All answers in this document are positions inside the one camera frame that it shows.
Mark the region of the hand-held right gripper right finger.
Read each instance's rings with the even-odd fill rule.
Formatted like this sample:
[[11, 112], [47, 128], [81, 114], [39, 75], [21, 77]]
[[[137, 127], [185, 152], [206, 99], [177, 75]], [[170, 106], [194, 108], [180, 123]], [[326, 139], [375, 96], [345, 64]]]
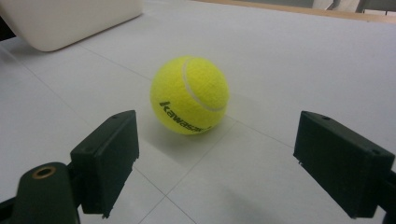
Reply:
[[303, 111], [293, 156], [352, 218], [396, 218], [396, 155], [334, 119]]

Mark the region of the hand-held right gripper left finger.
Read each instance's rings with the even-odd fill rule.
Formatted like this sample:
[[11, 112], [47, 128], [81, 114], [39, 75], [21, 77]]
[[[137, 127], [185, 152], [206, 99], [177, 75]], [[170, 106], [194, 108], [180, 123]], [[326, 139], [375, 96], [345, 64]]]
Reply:
[[139, 158], [135, 111], [108, 118], [79, 143], [70, 156], [74, 171], [82, 175], [83, 212], [109, 217]]

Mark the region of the yellow tennis ball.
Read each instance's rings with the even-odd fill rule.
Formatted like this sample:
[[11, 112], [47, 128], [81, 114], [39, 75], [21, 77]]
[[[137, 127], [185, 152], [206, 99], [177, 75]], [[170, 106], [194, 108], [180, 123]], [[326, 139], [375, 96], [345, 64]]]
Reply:
[[212, 62], [183, 56], [159, 69], [149, 97], [156, 117], [166, 128], [199, 134], [221, 121], [230, 94], [225, 76]]

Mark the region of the white plastic bin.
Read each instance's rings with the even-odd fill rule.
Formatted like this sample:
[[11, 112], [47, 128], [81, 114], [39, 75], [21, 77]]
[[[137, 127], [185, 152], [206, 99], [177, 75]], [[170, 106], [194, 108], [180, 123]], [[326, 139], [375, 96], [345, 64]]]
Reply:
[[143, 0], [0, 0], [0, 18], [40, 51], [54, 51], [138, 17]]

